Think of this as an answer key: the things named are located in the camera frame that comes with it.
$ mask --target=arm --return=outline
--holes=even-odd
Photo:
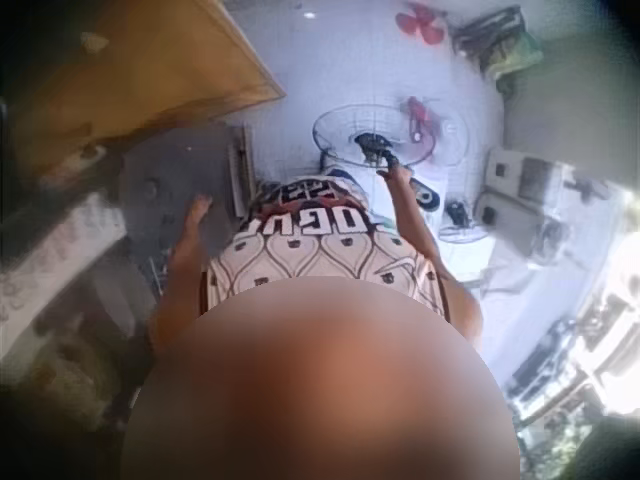
[[[482,312],[475,298],[451,275],[440,258],[435,238],[427,228],[409,184],[411,171],[393,166],[389,172],[378,172],[387,183],[396,213],[398,233],[431,260],[438,272],[449,306],[451,324],[475,348],[482,334]]]
[[[211,199],[198,196],[185,221],[182,237],[169,260],[167,290],[149,322],[149,337],[156,354],[162,353],[200,317],[200,281],[206,258],[198,225]]]

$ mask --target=person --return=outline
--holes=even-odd
[[[397,229],[368,212],[366,195],[345,171],[304,177],[262,194],[218,258],[207,262],[198,225],[212,200],[198,195],[168,265],[165,295],[150,322],[163,352],[205,311],[249,288],[280,279],[333,276],[386,285],[424,304],[479,348],[482,314],[447,270],[424,223],[412,173],[379,171],[389,189]]]
[[[519,478],[510,412],[472,347],[479,307],[444,267],[411,173],[381,173],[397,230],[328,173],[265,192],[211,260],[198,234],[211,200],[195,200],[123,478]]]

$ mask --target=red fan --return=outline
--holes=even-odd
[[[397,14],[396,24],[400,30],[407,35],[415,35],[419,30],[425,43],[429,45],[441,43],[444,40],[444,30],[432,25],[436,14],[420,3],[409,3],[409,7],[413,10],[415,17],[406,13]]]

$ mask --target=wooden cabinet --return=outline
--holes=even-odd
[[[184,126],[283,95],[216,0],[107,0],[77,45],[9,99],[19,170],[91,143]]]

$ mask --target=patterned fabric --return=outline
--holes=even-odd
[[[364,192],[349,178],[301,178],[259,198],[231,244],[210,262],[208,306],[301,276],[385,285],[445,316],[432,263],[372,219]]]

